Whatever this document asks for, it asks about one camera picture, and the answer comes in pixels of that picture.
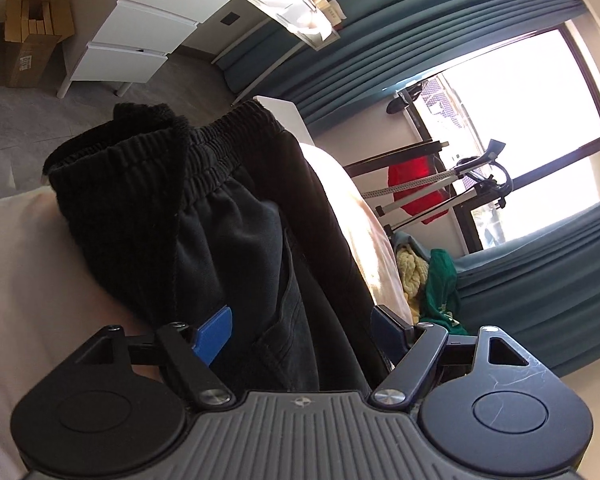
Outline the black sweatpants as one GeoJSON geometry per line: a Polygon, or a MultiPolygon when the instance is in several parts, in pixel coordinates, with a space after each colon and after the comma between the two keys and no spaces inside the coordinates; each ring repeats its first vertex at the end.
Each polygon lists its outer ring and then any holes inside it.
{"type": "Polygon", "coordinates": [[[260,103],[203,127],[120,103],[43,166],[96,281],[146,325],[219,308],[230,390],[369,392],[389,364],[373,299],[320,179],[260,103]]]}

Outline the green garment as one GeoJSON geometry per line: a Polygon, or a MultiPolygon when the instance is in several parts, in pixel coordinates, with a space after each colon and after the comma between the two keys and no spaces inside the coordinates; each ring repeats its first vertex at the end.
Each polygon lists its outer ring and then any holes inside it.
{"type": "Polygon", "coordinates": [[[443,326],[451,335],[467,336],[468,331],[458,319],[459,313],[460,294],[454,262],[445,250],[433,249],[419,319],[443,326]]]}

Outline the pale yellow knitted garment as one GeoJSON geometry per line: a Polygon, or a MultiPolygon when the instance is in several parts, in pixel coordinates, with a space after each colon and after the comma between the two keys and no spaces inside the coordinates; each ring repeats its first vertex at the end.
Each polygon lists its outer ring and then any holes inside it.
{"type": "Polygon", "coordinates": [[[420,300],[424,298],[428,281],[429,264],[410,246],[403,246],[396,253],[396,266],[412,315],[419,314],[420,300]]]}

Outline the teal curtain near bed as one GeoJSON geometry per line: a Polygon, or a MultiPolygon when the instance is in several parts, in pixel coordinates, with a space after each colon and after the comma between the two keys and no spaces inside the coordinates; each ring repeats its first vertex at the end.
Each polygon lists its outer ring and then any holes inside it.
{"type": "Polygon", "coordinates": [[[600,359],[600,203],[454,264],[469,333],[498,326],[558,376],[600,359]]]}

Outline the pastel tie-dye duvet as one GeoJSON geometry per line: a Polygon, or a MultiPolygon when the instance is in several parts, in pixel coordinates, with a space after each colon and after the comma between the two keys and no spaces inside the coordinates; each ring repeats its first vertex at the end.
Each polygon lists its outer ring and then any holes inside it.
{"type": "MultiPolygon", "coordinates": [[[[302,145],[375,302],[413,319],[390,243],[340,163],[302,145]]],[[[26,468],[9,430],[17,402],[102,326],[140,322],[96,284],[49,186],[0,200],[0,479],[26,468]]]]}

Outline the black framed window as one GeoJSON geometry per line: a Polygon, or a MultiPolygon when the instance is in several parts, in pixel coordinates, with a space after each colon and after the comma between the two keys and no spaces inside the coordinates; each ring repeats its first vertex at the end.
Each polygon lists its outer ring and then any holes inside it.
{"type": "Polygon", "coordinates": [[[476,197],[452,214],[465,252],[531,234],[600,202],[600,71],[573,22],[459,58],[396,92],[419,135],[443,143],[451,168],[505,148],[454,182],[476,197]]]}

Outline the white bench at bed foot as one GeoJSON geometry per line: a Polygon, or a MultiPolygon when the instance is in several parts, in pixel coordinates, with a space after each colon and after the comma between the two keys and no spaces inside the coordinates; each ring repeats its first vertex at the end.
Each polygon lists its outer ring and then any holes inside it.
{"type": "Polygon", "coordinates": [[[309,129],[293,102],[269,98],[268,96],[255,96],[253,99],[269,110],[276,120],[300,143],[314,144],[309,129]]]}

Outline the teal curtain near desk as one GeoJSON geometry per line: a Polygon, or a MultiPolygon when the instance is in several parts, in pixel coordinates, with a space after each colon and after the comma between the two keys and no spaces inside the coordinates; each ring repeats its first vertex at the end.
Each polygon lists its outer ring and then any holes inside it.
{"type": "Polygon", "coordinates": [[[586,10],[582,0],[336,1],[346,19],[320,50],[296,49],[296,38],[269,22],[221,56],[230,91],[293,102],[321,134],[427,70],[586,10]]]}

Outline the white desk with drawers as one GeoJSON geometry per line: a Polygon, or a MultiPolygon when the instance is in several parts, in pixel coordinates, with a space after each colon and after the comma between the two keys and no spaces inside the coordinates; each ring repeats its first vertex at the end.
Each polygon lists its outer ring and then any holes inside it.
{"type": "MultiPolygon", "coordinates": [[[[119,84],[123,96],[144,84],[178,47],[239,0],[70,0],[76,32],[64,47],[63,98],[77,81],[119,84]]],[[[300,44],[321,50],[338,34],[316,0],[242,0],[282,25],[300,44]]]]}

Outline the cardboard box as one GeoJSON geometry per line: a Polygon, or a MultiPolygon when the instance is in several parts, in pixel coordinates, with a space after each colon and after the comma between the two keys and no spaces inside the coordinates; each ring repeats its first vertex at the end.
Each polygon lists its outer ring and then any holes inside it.
{"type": "Polygon", "coordinates": [[[6,86],[36,87],[56,46],[75,32],[70,0],[6,0],[6,86]]]}

